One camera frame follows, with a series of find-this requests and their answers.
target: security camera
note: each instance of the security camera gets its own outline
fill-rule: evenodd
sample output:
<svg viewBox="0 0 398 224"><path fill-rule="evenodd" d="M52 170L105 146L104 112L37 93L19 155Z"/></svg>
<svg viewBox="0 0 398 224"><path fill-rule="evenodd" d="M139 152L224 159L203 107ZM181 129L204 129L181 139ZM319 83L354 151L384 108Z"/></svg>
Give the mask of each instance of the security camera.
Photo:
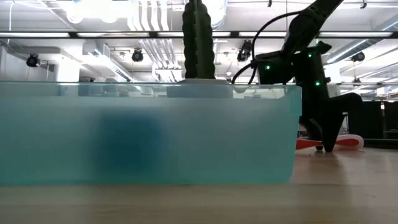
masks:
<svg viewBox="0 0 398 224"><path fill-rule="evenodd" d="M26 65L31 68L37 68L40 66L40 60L38 54L30 54L29 58L26 60Z"/></svg>
<svg viewBox="0 0 398 224"><path fill-rule="evenodd" d="M132 54L131 59L134 62L141 62L144 59L144 56L142 55L142 50L141 49L134 49L134 53Z"/></svg>
<svg viewBox="0 0 398 224"><path fill-rule="evenodd" d="M353 62L362 62L363 60L365 60L365 54L363 52L360 52L360 53L352 56L351 60Z"/></svg>
<svg viewBox="0 0 398 224"><path fill-rule="evenodd" d="M236 58L236 60L238 60L239 62L247 61L251 55L251 46L251 40L244 40L242 47L239 49L238 57Z"/></svg>

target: wooden table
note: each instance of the wooden table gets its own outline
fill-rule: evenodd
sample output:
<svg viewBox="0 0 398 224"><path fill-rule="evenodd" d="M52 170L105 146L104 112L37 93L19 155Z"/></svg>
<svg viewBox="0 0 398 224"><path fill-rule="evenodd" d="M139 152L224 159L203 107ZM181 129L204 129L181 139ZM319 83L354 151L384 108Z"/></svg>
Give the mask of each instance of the wooden table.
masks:
<svg viewBox="0 0 398 224"><path fill-rule="evenodd" d="M0 188L0 223L398 223L398 151L296 155L289 184Z"/></svg>

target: white wall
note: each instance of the white wall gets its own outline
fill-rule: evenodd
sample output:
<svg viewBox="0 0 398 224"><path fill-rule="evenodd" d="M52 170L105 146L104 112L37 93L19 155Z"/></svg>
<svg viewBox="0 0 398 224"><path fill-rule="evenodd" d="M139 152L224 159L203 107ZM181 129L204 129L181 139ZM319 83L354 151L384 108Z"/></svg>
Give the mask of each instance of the white wall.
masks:
<svg viewBox="0 0 398 224"><path fill-rule="evenodd" d="M62 60L54 69L56 82L78 82L80 65L71 60Z"/></svg>
<svg viewBox="0 0 398 224"><path fill-rule="evenodd" d="M7 53L6 48L0 50L0 80L9 81L54 81L54 73L47 69L29 68L26 61Z"/></svg>

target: ductwork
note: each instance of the ductwork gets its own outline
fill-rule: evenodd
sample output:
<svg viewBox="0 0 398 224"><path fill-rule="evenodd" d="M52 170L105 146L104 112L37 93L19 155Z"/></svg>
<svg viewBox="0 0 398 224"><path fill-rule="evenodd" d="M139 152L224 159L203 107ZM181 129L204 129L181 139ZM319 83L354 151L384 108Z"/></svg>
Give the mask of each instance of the ductwork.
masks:
<svg viewBox="0 0 398 224"><path fill-rule="evenodd" d="M103 52L100 52L98 49L94 49L95 55L91 52L87 52L87 54L100 60L101 64L108 67L115 75L119 75L124 78L127 82L136 81L129 75L129 72L126 71L123 66L117 63L117 61L112 60L109 56L103 54Z"/></svg>
<svg viewBox="0 0 398 224"><path fill-rule="evenodd" d="M138 31L143 31L141 27L141 23L139 22L139 4L138 0L131 0L131 7L132 7L132 16L129 16L127 19L127 25L131 30L138 30ZM146 51L148 54L148 57L156 64L158 68L162 68L163 65L158 60L156 53L154 52L153 49L151 49L150 42L148 40L139 40L139 43L141 44L142 48Z"/></svg>
<svg viewBox="0 0 398 224"><path fill-rule="evenodd" d="M150 23L152 24L152 27L154 28L154 30L160 30L159 24L157 22L157 8L158 8L157 7L157 0L150 0L150 6L152 8L152 14L151 14L151 17L150 17ZM166 57L167 57L167 60L169 61L169 64L168 64L167 67L171 67L172 59L171 59L169 51L168 51L168 49L167 49L167 47L165 45L164 40L155 40L155 42L156 42L156 46L161 45L163 47L163 49L165 51L165 54L166 54Z"/></svg>
<svg viewBox="0 0 398 224"><path fill-rule="evenodd" d="M398 31L398 14L377 26L374 31ZM382 40L383 39L366 39L352 41L351 43L330 54L327 58L327 63L336 63L349 58Z"/></svg>
<svg viewBox="0 0 398 224"><path fill-rule="evenodd" d="M142 4L142 14L141 14L141 24L144 27L144 30L151 30L148 24L148 2L147 0L139 0ZM150 46L153 51L157 54L160 61L162 62L163 68L167 68L167 62L163 57L162 50L159 48L159 43L156 40L149 41L152 45Z"/></svg>
<svg viewBox="0 0 398 224"><path fill-rule="evenodd" d="M383 67L383 68L380 68L380 69L378 69L378 70L376 70L376 71L368 72L368 73L359 75L359 76L357 76L357 78L362 78L362 81L363 81L363 80L365 80L365 79L367 79L367 78L371 78L371 77L374 77L374 76L376 76L376 75L382 75L382 74L385 74L385 73L389 73L389 72L395 71L395 70L397 70L397 69L398 69L398 62L397 62L397 63L394 63L394 64L392 64L392 65L388 65L388 66L385 66L385 67ZM391 81L391 80L393 80L393 79L396 79L396 77L386 78L385 80L383 80L383 82ZM362 85L362 86L353 88L352 90L347 91L346 93L352 93L352 92L354 92L355 90L361 90L361 89L367 88L367 87L369 87L369 86L368 86L368 85Z"/></svg>
<svg viewBox="0 0 398 224"><path fill-rule="evenodd" d="M169 25L167 24L167 0L160 0L160 9L161 9L160 23L162 25L162 28L164 31L169 31ZM170 56L171 59L170 63L172 63L175 68L178 68L178 62L175 56L172 40L171 39L164 40L164 45L165 45L164 46L165 51L169 52L168 55Z"/></svg>

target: ceiling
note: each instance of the ceiling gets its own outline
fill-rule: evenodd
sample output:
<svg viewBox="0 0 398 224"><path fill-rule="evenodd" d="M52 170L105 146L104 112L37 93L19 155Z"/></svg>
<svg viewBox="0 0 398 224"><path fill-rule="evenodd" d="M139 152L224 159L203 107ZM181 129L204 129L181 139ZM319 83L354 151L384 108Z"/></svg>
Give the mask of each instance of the ceiling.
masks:
<svg viewBox="0 0 398 224"><path fill-rule="evenodd" d="M43 5L36 0L23 1L16 0L16 4L12 7L11 30L14 31L110 31L124 30L128 31L127 16L130 11L130 1L113 1L113 7L118 9L119 19L111 24L103 22L99 18L85 18L78 24L68 22L65 6L72 4L71 1L44 1L47 5ZM229 0L226 8L226 16L224 25L221 30L240 30L240 31L257 31L265 22L275 16L285 12L301 10L310 4L311 0L288 0L288 1L272 1L272 6L267 7L267 1L258 0ZM373 0L367 1L368 6L360 9L362 1L344 1L341 6L330 16L325 22L322 30L327 31L375 31L377 27L390 18L398 15L398 2L393 0ZM9 12L12 1L0 1L0 30L9 30ZM167 1L168 16L167 22L170 30L181 30L183 0ZM51 11L44 7L53 7ZM267 30L285 31L290 20L282 19L272 25ZM219 44L217 50L216 76L225 78L227 72L236 73L240 68L248 62L238 63L236 60L237 50L240 48L243 39L223 40ZM340 48L352 43L351 39L323 39L322 41L332 45L332 49L328 54L339 50ZM108 77L112 73L103 65L88 60L88 57L82 55L81 46L84 40L13 40L10 45L19 44L22 47L59 47L69 54L76 57L82 63L88 65L85 75ZM125 70L132 73L132 76L139 77L142 80L150 80L152 75L152 61L146 54L144 60L139 63L133 63L131 54L135 48L141 47L136 39L101 39L97 40L97 44L107 44L112 50L111 57L119 62ZM283 39L259 39L256 42L256 53L271 52L279 50L282 47ZM178 64L183 67L183 42L182 39L172 39L172 45L178 59ZM353 68L351 61L342 61L333 65L333 68L340 69L341 81L350 82L354 75L361 76L371 74L380 69L398 63L398 41L394 39L382 40L379 43L363 50L366 59L359 62ZM251 71L243 73L239 82L246 82L251 75ZM379 82L387 78L398 76L397 69L391 68L388 72L381 72L377 75L366 79L366 82Z"/></svg>

